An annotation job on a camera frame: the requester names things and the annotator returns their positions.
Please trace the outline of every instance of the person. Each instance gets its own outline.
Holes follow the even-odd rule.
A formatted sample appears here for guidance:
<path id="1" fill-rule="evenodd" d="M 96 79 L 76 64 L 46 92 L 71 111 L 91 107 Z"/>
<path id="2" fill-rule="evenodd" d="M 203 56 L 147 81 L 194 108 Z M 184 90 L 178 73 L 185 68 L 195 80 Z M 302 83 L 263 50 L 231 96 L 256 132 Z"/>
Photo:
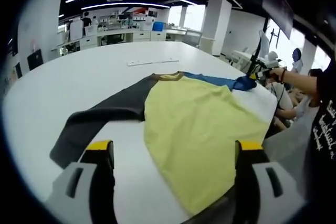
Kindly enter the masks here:
<path id="1" fill-rule="evenodd" d="M 293 51 L 293 68 L 291 70 L 291 72 L 294 72 L 294 73 L 300 73 L 301 72 L 301 69 L 303 67 L 303 62 L 301 60 L 301 51 L 299 48 L 296 48 L 294 51 Z"/>
<path id="2" fill-rule="evenodd" d="M 98 25 L 98 20 L 97 20 L 97 17 L 96 17 L 96 16 L 94 16 L 94 17 L 92 18 L 92 22 L 91 22 L 91 24 L 92 24 L 92 25 Z"/>
<path id="3" fill-rule="evenodd" d="M 88 16 L 89 16 L 89 12 L 85 12 L 84 18 L 82 18 L 83 27 L 91 26 L 91 18 L 89 18 Z"/>
<path id="4" fill-rule="evenodd" d="M 293 108 L 289 94 L 283 84 L 276 82 L 273 78 L 270 78 L 267 79 L 265 88 L 277 97 L 278 106 L 281 109 L 290 110 Z"/>
<path id="5" fill-rule="evenodd" d="M 309 76 L 312 77 L 319 77 L 323 74 L 323 71 L 321 69 L 311 69 L 309 71 Z M 307 124 L 308 127 L 311 127 L 311 124 L 319 110 L 321 101 L 320 96 L 318 93 L 316 93 L 313 96 L 306 95 L 302 101 L 299 103 L 297 107 L 291 110 L 282 110 L 277 109 L 276 116 L 279 118 L 284 119 L 294 119 L 295 122 L 304 121 L 305 124 Z M 283 124 L 279 123 L 277 121 L 277 125 L 281 130 L 287 129 L 287 127 L 284 127 Z"/>
<path id="6" fill-rule="evenodd" d="M 305 165 L 308 203 L 291 223 L 330 223 L 336 199 L 336 62 L 331 61 L 318 77 L 304 76 L 286 69 L 271 70 L 271 75 L 304 93 L 321 99 L 313 121 Z"/>

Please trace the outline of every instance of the person sitting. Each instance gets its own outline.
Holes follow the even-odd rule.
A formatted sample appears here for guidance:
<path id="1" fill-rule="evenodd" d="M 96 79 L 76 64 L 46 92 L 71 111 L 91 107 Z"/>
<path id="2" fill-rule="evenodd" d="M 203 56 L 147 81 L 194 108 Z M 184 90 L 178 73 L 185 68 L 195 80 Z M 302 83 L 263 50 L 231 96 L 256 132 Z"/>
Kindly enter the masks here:
<path id="1" fill-rule="evenodd" d="M 302 99 L 306 96 L 306 94 L 302 93 L 302 91 L 297 88 L 288 90 L 288 94 L 289 94 L 290 100 L 293 103 L 293 106 L 299 105 Z"/>
<path id="2" fill-rule="evenodd" d="M 309 76 L 319 77 L 323 74 L 321 69 L 311 69 L 309 71 Z M 304 121 L 307 123 L 307 126 L 310 127 L 318 110 L 320 107 L 321 101 L 318 93 L 313 96 L 306 95 L 297 107 L 291 110 L 282 110 L 277 109 L 276 117 L 284 119 L 295 119 L 295 122 Z M 281 129 L 285 130 L 287 127 L 281 123 L 280 120 L 275 119 L 276 125 Z"/>
<path id="3" fill-rule="evenodd" d="M 285 86 L 274 79 L 270 78 L 267 80 L 265 87 L 268 91 L 274 94 L 278 100 L 278 106 L 283 110 L 290 110 L 293 108 L 293 104 L 289 97 L 289 94 Z"/>
<path id="4" fill-rule="evenodd" d="M 301 72 L 301 69 L 303 67 L 303 62 L 301 60 L 301 51 L 299 48 L 296 48 L 294 51 L 293 51 L 293 68 L 291 70 L 291 72 L 294 72 L 294 73 L 300 73 Z"/>

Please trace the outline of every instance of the window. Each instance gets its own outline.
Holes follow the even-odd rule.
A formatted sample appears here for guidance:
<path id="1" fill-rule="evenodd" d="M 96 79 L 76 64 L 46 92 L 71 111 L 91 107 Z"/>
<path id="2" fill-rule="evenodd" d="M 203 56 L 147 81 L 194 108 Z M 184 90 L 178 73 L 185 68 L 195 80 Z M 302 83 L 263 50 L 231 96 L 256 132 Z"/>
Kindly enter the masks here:
<path id="1" fill-rule="evenodd" d="M 189 5 L 183 27 L 201 31 L 205 13 L 205 5 Z"/>
<path id="2" fill-rule="evenodd" d="M 269 51 L 274 51 L 278 54 L 279 59 L 281 62 L 279 63 L 281 67 L 287 67 L 290 71 L 293 68 L 293 51 L 296 48 L 299 48 L 302 52 L 303 46 L 305 43 L 305 36 L 301 32 L 297 31 L 293 28 L 292 33 L 290 35 L 290 39 L 286 37 L 284 32 L 280 30 L 279 34 L 279 42 L 278 47 L 277 44 L 277 36 L 279 33 L 279 26 L 271 19 L 268 24 L 268 28 L 266 31 L 266 37 L 272 41 L 269 45 Z"/>
<path id="3" fill-rule="evenodd" d="M 315 52 L 313 66 L 311 68 L 320 68 L 323 71 L 327 69 L 330 63 L 330 57 L 318 46 Z"/>
<path id="4" fill-rule="evenodd" d="M 173 6 L 169 10 L 168 23 L 175 26 L 180 24 L 182 6 Z"/>
<path id="5" fill-rule="evenodd" d="M 58 33 L 62 32 L 62 31 L 67 31 L 67 25 L 66 24 L 58 26 Z"/>

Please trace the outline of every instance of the person's arm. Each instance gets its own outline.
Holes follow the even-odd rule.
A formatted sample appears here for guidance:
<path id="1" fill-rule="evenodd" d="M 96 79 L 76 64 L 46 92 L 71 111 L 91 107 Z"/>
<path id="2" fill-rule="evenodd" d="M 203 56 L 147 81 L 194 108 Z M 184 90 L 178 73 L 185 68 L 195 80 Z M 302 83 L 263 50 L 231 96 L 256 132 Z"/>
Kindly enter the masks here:
<path id="1" fill-rule="evenodd" d="M 277 109 L 276 116 L 280 116 L 285 119 L 293 119 L 296 117 L 296 110 L 281 110 Z"/>
<path id="2" fill-rule="evenodd" d="M 296 107 L 297 105 L 299 105 L 299 101 L 297 100 L 294 92 L 292 92 L 292 93 L 289 94 L 289 98 L 292 101 L 292 104 L 293 104 L 294 107 Z"/>
<path id="3" fill-rule="evenodd" d="M 317 78 L 311 76 L 304 76 L 298 73 L 289 72 L 283 68 L 275 68 L 271 70 L 270 74 L 278 76 L 279 80 L 302 90 L 306 94 L 315 95 L 317 93 Z"/>

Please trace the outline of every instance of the desk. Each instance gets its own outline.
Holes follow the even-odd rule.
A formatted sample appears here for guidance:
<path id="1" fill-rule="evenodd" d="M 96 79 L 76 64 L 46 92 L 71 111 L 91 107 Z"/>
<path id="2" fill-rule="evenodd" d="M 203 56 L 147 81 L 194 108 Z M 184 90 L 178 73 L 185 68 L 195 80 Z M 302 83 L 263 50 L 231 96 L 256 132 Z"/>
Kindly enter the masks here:
<path id="1" fill-rule="evenodd" d="M 127 67 L 137 57 L 146 60 L 174 56 L 179 62 Z M 109 45 L 60 57 L 29 72 L 9 90 L 3 103 L 9 149 L 32 192 L 41 201 L 51 193 L 61 173 L 50 158 L 67 118 L 152 73 L 176 71 L 235 79 L 243 73 L 182 42 L 156 41 Z M 249 92 L 233 91 L 239 102 L 270 123 L 277 100 L 257 85 Z M 156 169 L 143 140 L 144 122 L 110 122 L 93 141 L 114 141 L 114 210 L 119 223 L 181 223 L 190 216 Z"/>
<path id="2" fill-rule="evenodd" d="M 167 29 L 166 32 L 171 35 L 185 35 L 187 29 Z"/>
<path id="3" fill-rule="evenodd" d="M 108 31 L 98 31 L 95 35 L 83 36 L 80 39 L 65 42 L 53 48 L 52 50 L 65 47 L 69 44 L 76 43 L 76 42 L 80 42 L 81 44 L 80 50 L 86 50 L 86 49 L 93 48 L 93 47 L 99 47 L 101 45 L 100 43 L 101 43 L 102 37 L 109 36 L 109 35 L 118 35 L 118 34 L 130 35 L 131 37 L 127 39 L 127 42 L 158 41 L 158 40 L 165 41 L 165 38 L 166 38 L 165 31 L 141 31 L 139 29 L 116 29 L 116 30 L 108 30 Z"/>
<path id="4" fill-rule="evenodd" d="M 242 58 L 244 61 L 250 61 L 252 57 L 252 54 L 249 54 L 247 52 L 240 52 L 240 51 L 233 51 L 232 55 L 238 58 Z"/>

